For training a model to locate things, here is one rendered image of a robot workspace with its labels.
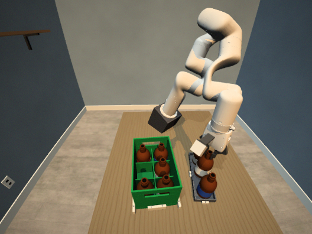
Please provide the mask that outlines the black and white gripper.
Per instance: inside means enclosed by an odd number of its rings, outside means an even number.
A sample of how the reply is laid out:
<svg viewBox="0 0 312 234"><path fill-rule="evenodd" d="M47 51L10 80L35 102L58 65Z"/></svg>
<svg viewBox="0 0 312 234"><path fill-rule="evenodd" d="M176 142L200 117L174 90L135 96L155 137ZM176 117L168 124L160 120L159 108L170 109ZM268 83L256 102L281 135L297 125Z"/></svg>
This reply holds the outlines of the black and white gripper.
<svg viewBox="0 0 312 234"><path fill-rule="evenodd" d="M211 121L210 121L211 122ZM216 157L217 154L223 154L227 155L228 154L228 144L232 136L232 130L229 132L220 132L215 130L210 122L207 124L206 129L203 132L203 136L201 135L199 138L204 137L206 134L213 135L215 138L207 144L207 149L205 150L204 154L209 150L209 147L211 146L214 148L214 152L212 153L210 159L212 160L213 158Z"/></svg>

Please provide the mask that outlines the dark green crate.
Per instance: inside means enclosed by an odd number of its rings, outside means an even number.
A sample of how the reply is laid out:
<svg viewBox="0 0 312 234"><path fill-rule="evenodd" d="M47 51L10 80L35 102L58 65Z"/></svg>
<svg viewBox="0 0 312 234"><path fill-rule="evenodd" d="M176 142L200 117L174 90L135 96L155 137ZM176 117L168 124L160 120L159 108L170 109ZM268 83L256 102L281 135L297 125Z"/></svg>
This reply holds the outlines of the dark green crate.
<svg viewBox="0 0 312 234"><path fill-rule="evenodd" d="M159 144L155 145L146 145L146 149L149 150L151 156L151 162L135 162L134 152L140 148L140 145L143 142L157 142L163 143L165 148L168 150L168 160L167 163L170 165L170 178L174 183L174 187L164 187L157 188L157 182L161 177L155 178L155 165L158 161L154 161L154 151L158 148ZM153 170L154 168L154 170ZM153 172L152 172L153 171ZM154 185L153 189L146 190L136 190L135 186L141 181L143 177L146 177L149 181L151 181ZM139 179L141 178L141 179ZM133 187L134 182L134 187ZM180 197L180 193L182 190L182 184L180 180L180 176L178 173L178 168L176 164L176 160L174 157L173 149L171 143L168 141L164 141L161 139L147 139L144 141L140 141L133 145L132 150L132 182L131 182L131 193L135 203L136 209L146 209L148 206L156 206L166 204L166 206L177 205L178 199ZM155 194L155 193L166 193L169 194ZM152 196L145 196L145 194L154 194Z"/></svg>

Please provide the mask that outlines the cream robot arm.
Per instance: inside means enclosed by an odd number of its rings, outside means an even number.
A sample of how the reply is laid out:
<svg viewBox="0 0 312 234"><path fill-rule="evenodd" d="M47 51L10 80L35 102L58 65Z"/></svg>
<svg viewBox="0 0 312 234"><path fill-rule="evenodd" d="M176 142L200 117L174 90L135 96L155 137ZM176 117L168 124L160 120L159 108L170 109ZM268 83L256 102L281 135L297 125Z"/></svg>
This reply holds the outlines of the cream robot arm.
<svg viewBox="0 0 312 234"><path fill-rule="evenodd" d="M212 76L217 70L239 63L242 30L230 15L213 8L204 9L197 24L207 34L196 39L185 67L201 76L201 79L184 71L179 72L165 104L160 107L160 112L166 118L175 118L186 92L195 96L203 95L205 100L216 102L211 126L220 132L234 131L236 128L233 122L243 101L241 88L236 84L213 82ZM219 55L213 62L205 57L210 47L218 41ZM207 144L214 138L208 133L200 140L196 139L190 150L201 157L208 147Z"/></svg>

